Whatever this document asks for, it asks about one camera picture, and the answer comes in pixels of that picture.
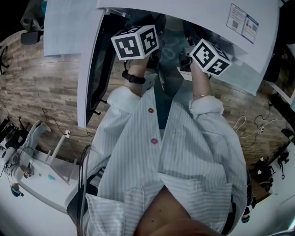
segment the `tripod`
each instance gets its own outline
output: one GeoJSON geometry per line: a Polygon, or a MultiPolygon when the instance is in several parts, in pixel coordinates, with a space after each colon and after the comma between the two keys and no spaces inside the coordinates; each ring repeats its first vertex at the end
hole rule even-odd
{"type": "Polygon", "coordinates": [[[3,51],[2,51],[2,53],[1,53],[1,55],[0,55],[0,73],[1,73],[1,75],[4,75],[4,72],[2,72],[2,66],[3,67],[5,67],[5,68],[8,68],[9,67],[9,65],[4,65],[4,63],[2,62],[2,56],[3,56],[3,53],[4,53],[4,51],[6,51],[7,50],[7,46],[3,49],[3,51]]]}

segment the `wrist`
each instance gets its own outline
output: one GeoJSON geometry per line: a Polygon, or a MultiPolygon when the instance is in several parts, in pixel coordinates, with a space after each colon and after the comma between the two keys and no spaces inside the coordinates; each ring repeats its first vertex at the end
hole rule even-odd
{"type": "Polygon", "coordinates": [[[147,69],[149,57],[145,59],[136,59],[130,62],[130,68],[128,74],[134,75],[138,78],[144,78],[144,74],[147,69]]]}

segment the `smartwatch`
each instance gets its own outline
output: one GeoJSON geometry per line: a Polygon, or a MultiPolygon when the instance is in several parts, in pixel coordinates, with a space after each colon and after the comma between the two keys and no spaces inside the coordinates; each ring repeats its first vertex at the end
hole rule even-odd
{"type": "Polygon", "coordinates": [[[127,79],[130,83],[144,84],[146,79],[139,78],[134,75],[128,74],[128,70],[123,71],[122,76],[127,79]]]}

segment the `bracelet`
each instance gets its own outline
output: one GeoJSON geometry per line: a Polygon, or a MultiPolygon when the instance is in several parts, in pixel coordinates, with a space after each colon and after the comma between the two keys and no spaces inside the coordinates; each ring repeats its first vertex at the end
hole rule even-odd
{"type": "Polygon", "coordinates": [[[194,95],[194,97],[196,97],[196,98],[201,98],[201,97],[205,97],[205,96],[208,96],[209,94],[204,94],[204,95],[200,95],[200,96],[196,96],[196,95],[194,95]]]}

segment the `white table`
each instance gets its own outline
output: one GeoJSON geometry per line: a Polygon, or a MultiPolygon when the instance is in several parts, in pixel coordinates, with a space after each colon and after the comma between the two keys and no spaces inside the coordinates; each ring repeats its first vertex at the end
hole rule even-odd
{"type": "Polygon", "coordinates": [[[216,79],[254,96],[272,56],[279,19],[278,0],[162,0],[160,3],[158,0],[88,0],[87,4],[82,5],[80,0],[48,1],[45,15],[45,55],[82,54],[77,110],[78,125],[83,128],[86,126],[89,72],[97,34],[105,13],[103,8],[159,12],[190,21],[218,34],[225,42],[223,49],[238,62],[233,63],[216,79]],[[227,26],[232,4],[259,24],[253,42],[227,26]]]}

